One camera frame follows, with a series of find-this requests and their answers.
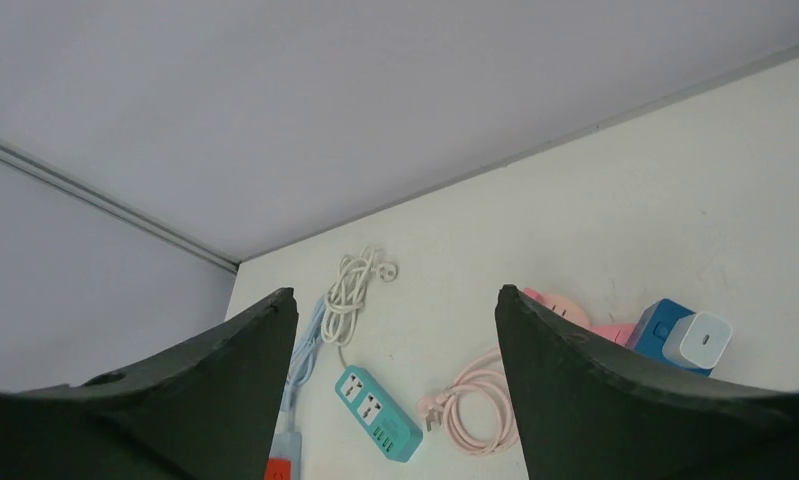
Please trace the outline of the blue cube socket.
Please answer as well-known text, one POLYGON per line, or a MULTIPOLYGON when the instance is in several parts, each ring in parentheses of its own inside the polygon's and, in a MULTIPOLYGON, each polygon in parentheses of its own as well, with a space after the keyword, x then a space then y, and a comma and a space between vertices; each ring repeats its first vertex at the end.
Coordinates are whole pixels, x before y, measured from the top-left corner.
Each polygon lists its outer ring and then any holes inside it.
POLYGON ((711 369, 697 369, 676 365, 663 355, 663 346, 676 323, 690 310, 670 299, 661 299, 647 308, 635 325, 625 347, 644 357, 678 369, 708 377, 711 369))

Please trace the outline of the teal power strip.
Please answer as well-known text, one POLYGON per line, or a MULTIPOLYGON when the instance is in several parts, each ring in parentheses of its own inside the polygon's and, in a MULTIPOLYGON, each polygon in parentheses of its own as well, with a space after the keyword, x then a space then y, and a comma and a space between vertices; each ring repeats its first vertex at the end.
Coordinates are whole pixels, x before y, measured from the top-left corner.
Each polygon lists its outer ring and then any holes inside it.
POLYGON ((346 367, 335 392, 386 459, 407 463, 412 458, 422 430, 366 369, 346 367))

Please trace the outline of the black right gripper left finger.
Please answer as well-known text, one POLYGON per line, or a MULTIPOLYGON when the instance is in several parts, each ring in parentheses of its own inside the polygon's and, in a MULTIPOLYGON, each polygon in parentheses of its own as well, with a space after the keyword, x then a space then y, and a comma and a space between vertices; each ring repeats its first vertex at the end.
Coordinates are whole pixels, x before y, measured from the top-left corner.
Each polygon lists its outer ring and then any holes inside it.
POLYGON ((298 321, 290 287, 78 385, 0 392, 0 479, 259 479, 298 321))

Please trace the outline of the pink round socket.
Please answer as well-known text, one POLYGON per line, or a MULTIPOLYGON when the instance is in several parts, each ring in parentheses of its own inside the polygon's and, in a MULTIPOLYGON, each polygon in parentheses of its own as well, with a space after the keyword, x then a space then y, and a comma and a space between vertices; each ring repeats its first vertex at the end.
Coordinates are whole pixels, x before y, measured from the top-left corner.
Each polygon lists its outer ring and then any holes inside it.
POLYGON ((565 320, 586 330, 591 328, 588 315, 575 301, 568 297, 555 293, 541 293, 531 288, 524 288, 522 292, 565 320))

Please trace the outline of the red cube adapter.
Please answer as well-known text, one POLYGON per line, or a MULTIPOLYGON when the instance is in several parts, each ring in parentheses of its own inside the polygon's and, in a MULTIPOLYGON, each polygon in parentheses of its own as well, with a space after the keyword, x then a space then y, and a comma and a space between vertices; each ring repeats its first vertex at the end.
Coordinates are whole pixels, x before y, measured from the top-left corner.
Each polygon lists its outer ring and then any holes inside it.
POLYGON ((268 459, 264 480, 291 480, 292 462, 287 458, 271 457, 268 459))

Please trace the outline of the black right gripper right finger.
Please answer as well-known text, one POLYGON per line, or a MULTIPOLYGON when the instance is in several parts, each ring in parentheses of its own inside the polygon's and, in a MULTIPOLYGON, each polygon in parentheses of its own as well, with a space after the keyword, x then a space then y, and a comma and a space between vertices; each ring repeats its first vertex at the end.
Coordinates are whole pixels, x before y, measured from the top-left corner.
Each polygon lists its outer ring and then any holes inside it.
POLYGON ((513 285, 495 321, 533 479, 799 479, 799 392, 689 373, 513 285))

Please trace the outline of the white usb charger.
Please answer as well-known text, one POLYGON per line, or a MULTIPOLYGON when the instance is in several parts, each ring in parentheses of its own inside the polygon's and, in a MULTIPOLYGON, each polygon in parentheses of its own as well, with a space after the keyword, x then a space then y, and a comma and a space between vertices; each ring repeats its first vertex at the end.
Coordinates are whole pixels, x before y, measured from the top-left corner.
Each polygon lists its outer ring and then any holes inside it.
POLYGON ((712 370, 727 349, 733 332, 728 321, 713 313, 693 313, 675 323, 662 354, 681 368, 712 370))

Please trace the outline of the light blue power strip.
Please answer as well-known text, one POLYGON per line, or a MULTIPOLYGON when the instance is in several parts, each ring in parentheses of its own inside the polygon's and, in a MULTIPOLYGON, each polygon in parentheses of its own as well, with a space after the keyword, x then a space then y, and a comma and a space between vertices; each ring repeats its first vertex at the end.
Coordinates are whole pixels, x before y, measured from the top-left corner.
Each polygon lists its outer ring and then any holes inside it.
POLYGON ((296 400, 301 388, 311 378, 319 348, 323 344, 321 324, 326 311, 324 298, 320 297, 304 334, 297 340, 293 348, 285 379, 270 458, 289 463, 287 479, 300 478, 303 438, 295 424, 296 400))

